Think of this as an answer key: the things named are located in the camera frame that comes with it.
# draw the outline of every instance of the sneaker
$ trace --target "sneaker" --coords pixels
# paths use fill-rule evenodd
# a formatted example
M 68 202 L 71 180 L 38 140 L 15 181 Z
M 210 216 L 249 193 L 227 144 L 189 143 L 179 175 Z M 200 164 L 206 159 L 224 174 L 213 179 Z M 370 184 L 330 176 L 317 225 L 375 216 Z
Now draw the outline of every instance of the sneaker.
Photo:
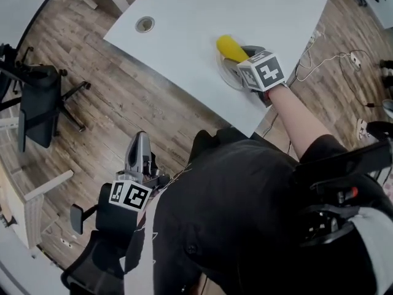
M 356 138 L 360 141 L 366 134 L 367 123 L 363 119 L 358 119 L 356 124 Z

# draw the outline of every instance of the forearm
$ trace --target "forearm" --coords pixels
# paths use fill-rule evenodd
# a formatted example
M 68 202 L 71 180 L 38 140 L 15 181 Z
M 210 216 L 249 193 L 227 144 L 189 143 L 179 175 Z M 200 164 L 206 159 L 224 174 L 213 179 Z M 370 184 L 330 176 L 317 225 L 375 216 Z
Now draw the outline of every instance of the forearm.
M 270 90 L 269 97 L 299 159 L 316 139 L 331 134 L 288 88 L 278 85 Z

